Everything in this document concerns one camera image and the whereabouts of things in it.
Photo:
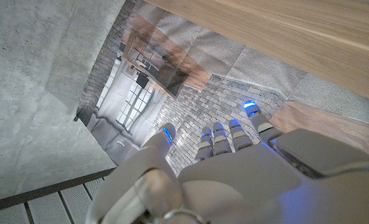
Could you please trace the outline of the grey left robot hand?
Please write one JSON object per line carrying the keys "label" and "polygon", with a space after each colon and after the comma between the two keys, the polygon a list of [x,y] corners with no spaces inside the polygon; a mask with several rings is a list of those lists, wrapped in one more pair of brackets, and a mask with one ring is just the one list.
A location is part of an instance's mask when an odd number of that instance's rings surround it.
{"label": "grey left robot hand", "polygon": [[103,182],[87,223],[369,223],[369,154],[327,136],[275,128],[243,105],[260,142],[239,122],[202,130],[195,162],[175,174],[160,127]]}

